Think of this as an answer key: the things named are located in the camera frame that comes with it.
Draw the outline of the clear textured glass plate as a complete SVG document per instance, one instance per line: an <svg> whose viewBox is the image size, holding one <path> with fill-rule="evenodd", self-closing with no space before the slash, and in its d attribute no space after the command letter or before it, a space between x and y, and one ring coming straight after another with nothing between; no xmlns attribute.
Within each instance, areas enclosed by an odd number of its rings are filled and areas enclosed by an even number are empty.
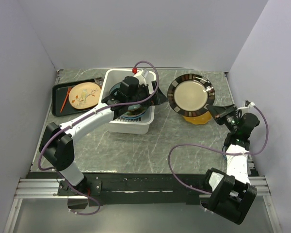
<svg viewBox="0 0 291 233"><path fill-rule="evenodd" d="M133 116L142 114L147 109L148 107L141 106L140 104L132 105L128 107L128 111L126 112L126 115L128 115L129 117L133 117Z"/></svg>

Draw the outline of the black striped lacquer plate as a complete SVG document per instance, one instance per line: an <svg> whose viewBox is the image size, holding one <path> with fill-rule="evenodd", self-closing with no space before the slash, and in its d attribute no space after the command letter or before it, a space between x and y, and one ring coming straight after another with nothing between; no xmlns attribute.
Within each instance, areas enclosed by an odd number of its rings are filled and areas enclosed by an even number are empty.
<svg viewBox="0 0 291 233"><path fill-rule="evenodd" d="M170 83L167 97L176 113L184 117L199 117L208 111L208 105L214 104L215 89L204 76L188 73Z"/></svg>

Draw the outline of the turquoise polka dot plate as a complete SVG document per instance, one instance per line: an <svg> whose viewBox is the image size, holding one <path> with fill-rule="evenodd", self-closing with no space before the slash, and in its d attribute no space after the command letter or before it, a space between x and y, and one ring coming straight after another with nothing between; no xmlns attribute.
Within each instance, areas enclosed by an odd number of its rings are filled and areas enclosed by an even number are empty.
<svg viewBox="0 0 291 233"><path fill-rule="evenodd" d="M142 117L145 114L145 112L137 114L137 115L133 115L133 116L128 116L128 115L122 115L121 117L124 119L137 119Z"/></svg>

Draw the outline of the dark blue floral plate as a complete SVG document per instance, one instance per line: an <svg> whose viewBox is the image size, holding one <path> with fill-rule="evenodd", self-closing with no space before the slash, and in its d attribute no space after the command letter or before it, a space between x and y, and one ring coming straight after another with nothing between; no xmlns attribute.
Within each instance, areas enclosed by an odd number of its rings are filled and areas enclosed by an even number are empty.
<svg viewBox="0 0 291 233"><path fill-rule="evenodd" d="M117 95L117 91L118 91L120 85L121 85L121 82L118 82L117 84L115 84L115 85L110 89L110 91L109 91L109 95L112 95L112 96L115 97L115 96Z"/></svg>

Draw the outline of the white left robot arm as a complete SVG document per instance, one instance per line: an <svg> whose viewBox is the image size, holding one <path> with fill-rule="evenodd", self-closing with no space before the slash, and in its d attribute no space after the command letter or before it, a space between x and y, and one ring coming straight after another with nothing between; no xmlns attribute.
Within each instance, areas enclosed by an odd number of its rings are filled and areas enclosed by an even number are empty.
<svg viewBox="0 0 291 233"><path fill-rule="evenodd" d="M75 164L74 143L128 111L133 105L145 107L160 105L167 101L159 89L159 80L151 84L140 84L134 76L126 76L120 86L90 111L63 125L47 125L40 144L40 158L51 163L70 184L69 189L76 195L86 191L87 183Z"/></svg>

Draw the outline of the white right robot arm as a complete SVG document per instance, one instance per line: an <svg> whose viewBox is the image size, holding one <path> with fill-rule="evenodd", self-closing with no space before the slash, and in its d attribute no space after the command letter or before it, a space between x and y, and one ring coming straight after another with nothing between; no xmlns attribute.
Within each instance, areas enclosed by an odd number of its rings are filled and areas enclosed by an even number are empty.
<svg viewBox="0 0 291 233"><path fill-rule="evenodd" d="M209 105L207 109L218 125L225 125L229 130L224 141L227 167L226 172L215 168L207 171L202 186L211 195L201 201L201 205L240 225L257 195L257 189L249 181L247 160L250 147L249 137L260 121L252 113L239 116L234 104Z"/></svg>

